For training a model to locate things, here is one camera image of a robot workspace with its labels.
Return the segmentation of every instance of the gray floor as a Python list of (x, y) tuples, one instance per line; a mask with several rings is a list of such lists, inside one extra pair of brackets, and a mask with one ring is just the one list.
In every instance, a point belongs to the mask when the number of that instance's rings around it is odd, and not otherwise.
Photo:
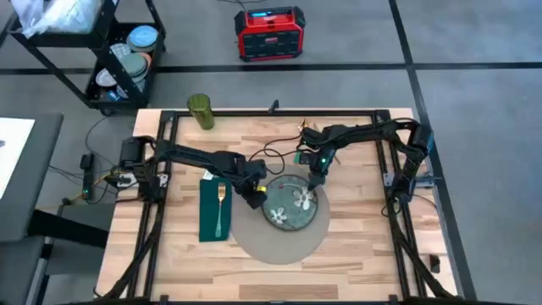
[[(398, 3), (415, 62), (542, 60), (538, 1)], [(249, 8), (292, 4), (306, 12), (305, 52), (282, 64), (402, 62), (387, 1), (269, 0)], [(233, 15), (239, 8), (234, 4), (162, 0), (156, 6), (168, 29), (162, 65), (241, 64), (235, 56)], [(8, 17), (6, 7), (0, 4), (2, 24)], [(142, 0), (121, 1), (118, 18), (150, 20), (150, 15)], [(198, 32), (192, 31), (194, 25)], [(95, 60), (87, 50), (48, 49), (46, 54), (65, 68), (91, 67)], [(0, 48), (0, 69), (40, 67), (11, 37)], [(418, 75), (478, 298), (538, 304), (542, 71), (441, 70)], [(87, 75), (70, 78), (83, 86)], [(415, 107), (404, 71), (161, 74), (151, 107), (184, 107), (195, 92), (207, 93), (215, 107), (267, 107), (275, 98), (288, 107)], [(76, 156), (86, 151), (85, 134), (101, 115), (87, 109), (52, 75), (0, 76), (0, 93), (0, 111), (65, 114), (52, 164), (77, 171)], [(130, 117), (106, 119), (93, 131), (91, 145), (115, 161), (133, 122)], [(78, 190), (50, 173), (39, 206), (54, 207)], [(102, 217), (111, 215), (104, 212)], [(99, 265), (97, 256), (89, 260)], [(77, 269), (65, 261), (67, 269)], [(46, 304), (90, 299), (97, 272), (53, 276)]]

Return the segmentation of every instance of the fork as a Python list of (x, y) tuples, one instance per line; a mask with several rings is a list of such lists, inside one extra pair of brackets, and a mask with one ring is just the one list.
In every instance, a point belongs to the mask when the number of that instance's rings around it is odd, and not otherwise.
[(217, 228), (214, 231), (214, 237), (222, 236), (221, 214), (222, 214), (222, 201), (226, 197), (226, 185), (223, 182), (218, 183), (218, 219)]

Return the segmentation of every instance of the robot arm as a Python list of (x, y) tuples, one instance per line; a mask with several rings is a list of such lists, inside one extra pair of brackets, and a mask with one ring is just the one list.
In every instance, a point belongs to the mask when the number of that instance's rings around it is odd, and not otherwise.
[[(401, 141), (398, 130), (411, 132), (408, 143)], [(299, 146), (307, 146), (311, 152), (303, 152), (301, 160), (309, 163), (309, 188), (312, 190), (325, 183), (325, 176), (333, 161), (337, 149), (349, 144), (385, 140), (395, 145), (397, 150), (406, 155), (406, 162), (398, 175), (395, 176), (392, 197), (410, 201), (412, 198), (414, 179), (422, 161), (427, 157), (433, 145), (433, 132), (430, 128), (420, 125), (414, 120), (391, 120), (378, 125), (359, 125), (346, 127), (331, 125), (322, 132), (304, 128), (301, 132)]]
[[(146, 144), (154, 147), (154, 155), (148, 160), (143, 159)], [(245, 156), (237, 152), (204, 152), (170, 141), (155, 141), (150, 136), (131, 137), (123, 141), (119, 167), (134, 174), (143, 197), (153, 200), (162, 198), (160, 179), (152, 173), (163, 161), (203, 168), (213, 175), (228, 179), (235, 191), (252, 208), (260, 207), (266, 199), (265, 193), (257, 189), (260, 179), (267, 175), (263, 160), (246, 161)]]

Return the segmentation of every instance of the green glass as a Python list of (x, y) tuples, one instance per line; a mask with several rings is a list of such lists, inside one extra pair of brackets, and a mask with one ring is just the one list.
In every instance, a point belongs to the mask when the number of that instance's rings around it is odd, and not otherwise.
[(204, 129), (210, 130), (214, 126), (213, 112), (211, 111), (211, 99), (202, 93), (194, 94), (188, 98), (188, 110)]

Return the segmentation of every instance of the red power station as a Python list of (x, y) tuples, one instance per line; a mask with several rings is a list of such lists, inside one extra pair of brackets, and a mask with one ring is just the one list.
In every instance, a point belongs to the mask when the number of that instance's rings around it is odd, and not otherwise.
[(240, 11), (235, 16), (244, 61), (294, 58), (303, 52), (305, 16), (297, 6)]

